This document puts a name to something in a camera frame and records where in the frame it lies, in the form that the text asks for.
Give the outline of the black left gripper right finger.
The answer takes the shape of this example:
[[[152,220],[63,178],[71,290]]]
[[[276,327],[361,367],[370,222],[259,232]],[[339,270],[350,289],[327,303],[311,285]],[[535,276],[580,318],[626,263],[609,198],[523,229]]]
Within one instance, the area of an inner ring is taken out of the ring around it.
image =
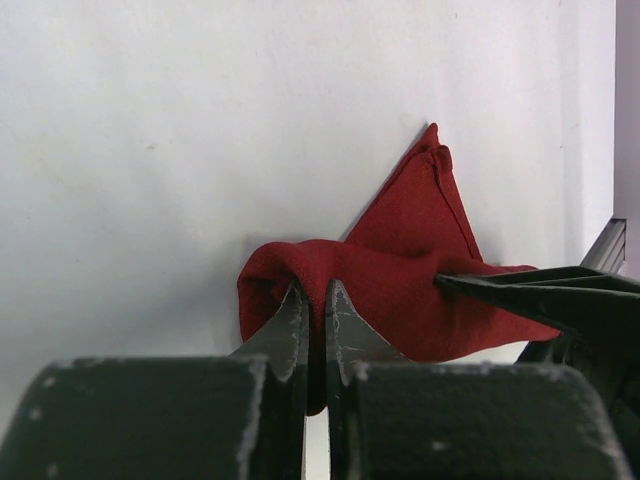
[[[334,479],[629,479],[632,463],[579,371],[408,360],[331,281],[325,309]]]

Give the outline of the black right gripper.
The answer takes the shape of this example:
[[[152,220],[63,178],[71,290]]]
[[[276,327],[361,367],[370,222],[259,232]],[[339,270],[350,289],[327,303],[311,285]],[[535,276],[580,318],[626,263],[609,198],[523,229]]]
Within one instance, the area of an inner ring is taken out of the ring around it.
[[[585,267],[498,275],[444,275],[435,282],[461,294],[602,345],[639,343],[639,284]],[[639,362],[561,334],[529,342],[517,363],[553,363],[580,371],[600,394],[632,470],[639,469]]]

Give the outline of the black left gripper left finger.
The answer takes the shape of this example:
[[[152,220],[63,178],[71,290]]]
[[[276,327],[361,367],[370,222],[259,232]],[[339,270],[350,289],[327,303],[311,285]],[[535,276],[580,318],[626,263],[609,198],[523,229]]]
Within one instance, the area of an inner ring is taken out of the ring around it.
[[[292,284],[227,356],[47,365],[1,445],[5,479],[300,479],[309,304]]]

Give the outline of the red cloth napkin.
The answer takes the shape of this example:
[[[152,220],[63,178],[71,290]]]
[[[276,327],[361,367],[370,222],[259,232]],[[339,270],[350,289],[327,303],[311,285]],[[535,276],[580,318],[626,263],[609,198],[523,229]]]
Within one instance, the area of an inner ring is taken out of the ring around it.
[[[480,253],[449,148],[429,125],[342,241],[270,242],[238,281],[243,340],[276,313],[298,281],[310,302],[309,366],[325,372],[325,298],[343,283],[356,311],[404,356],[445,362],[520,341],[548,341],[549,326],[441,291],[437,274],[496,275]]]

